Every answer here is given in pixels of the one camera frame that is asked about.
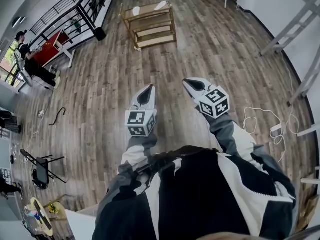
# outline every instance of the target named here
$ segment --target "white ladder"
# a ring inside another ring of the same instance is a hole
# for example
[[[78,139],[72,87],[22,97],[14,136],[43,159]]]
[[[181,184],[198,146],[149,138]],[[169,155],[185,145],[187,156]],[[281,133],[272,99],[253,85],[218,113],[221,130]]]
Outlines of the white ladder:
[[[311,22],[317,17],[320,16],[320,5],[317,6],[315,3],[317,0],[303,0],[305,6],[299,11],[299,13],[293,18],[293,20],[259,53],[260,56],[266,54],[269,50],[273,49],[275,53],[280,53],[285,49],[301,32],[311,24]],[[305,20],[302,21],[302,18],[311,11],[312,14]],[[290,33],[293,28],[298,28],[294,33]],[[282,44],[279,44],[281,39],[286,39]],[[293,94],[292,98],[287,102],[287,105],[290,107],[295,99],[301,95],[302,98],[306,97],[308,91],[314,84],[317,79],[317,76],[320,73],[320,47],[315,55],[315,58],[310,66],[308,73],[304,77],[301,85],[298,90]]]

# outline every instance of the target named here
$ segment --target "railing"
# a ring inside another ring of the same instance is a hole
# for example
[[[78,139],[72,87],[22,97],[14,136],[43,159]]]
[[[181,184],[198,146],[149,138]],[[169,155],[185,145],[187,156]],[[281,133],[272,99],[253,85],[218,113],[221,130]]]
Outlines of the railing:
[[[72,4],[75,4],[79,0],[61,0],[55,6],[53,6],[41,19],[38,20],[36,24],[30,29],[32,33],[37,35],[44,27],[50,24],[52,19],[61,14],[65,9],[67,9]]]
[[[49,38],[61,30],[64,30],[70,37],[70,39],[62,45],[65,45],[66,43],[72,44],[77,37],[88,31],[92,31],[99,40],[101,36],[98,37],[95,21],[99,12],[104,7],[105,2],[106,0],[78,0],[75,6],[48,24],[32,41],[30,47],[34,45],[42,46]],[[17,64],[12,67],[11,72],[7,75],[5,81],[14,87],[21,82],[24,82]]]

